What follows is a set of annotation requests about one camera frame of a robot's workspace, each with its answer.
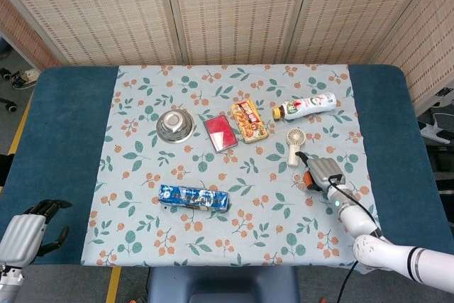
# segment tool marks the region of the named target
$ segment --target woven partition panel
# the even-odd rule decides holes
[[[162,0],[21,0],[73,65],[175,64]]]
[[[415,106],[454,79],[454,0],[415,0],[374,61],[400,67]]]
[[[295,0],[178,0],[191,64],[282,61]]]
[[[408,0],[305,0],[289,62],[365,63]]]
[[[9,0],[0,0],[0,31],[11,44],[28,56],[38,69],[60,65],[59,60]]]

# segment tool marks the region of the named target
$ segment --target yellow floor line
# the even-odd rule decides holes
[[[13,143],[11,144],[11,147],[9,148],[8,154],[13,154],[17,151],[17,146],[19,144],[19,141],[21,139],[22,132],[23,132],[23,127],[26,124],[28,109],[30,108],[30,102],[31,102],[31,99],[28,100],[26,110],[23,112],[21,122],[19,123],[19,127],[17,128],[16,134],[14,135]],[[0,194],[1,194],[2,190],[3,190],[3,187],[0,186]]]
[[[106,303],[115,303],[118,283],[120,282],[121,266],[112,268],[111,281],[107,289]]]

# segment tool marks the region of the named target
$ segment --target wheel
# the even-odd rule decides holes
[[[9,111],[10,113],[13,113],[17,110],[17,106],[15,104],[7,104],[6,110]]]
[[[3,79],[9,79],[11,77],[11,71],[2,67],[0,68],[0,75],[3,77]]]

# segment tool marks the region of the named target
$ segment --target bottle cap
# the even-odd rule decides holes
[[[272,109],[272,117],[274,120],[279,120],[281,118],[281,111],[279,110],[279,108]]]

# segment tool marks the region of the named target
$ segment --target blue snack package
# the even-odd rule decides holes
[[[157,198],[161,204],[204,211],[227,211],[228,208],[228,193],[193,187],[162,184]]]

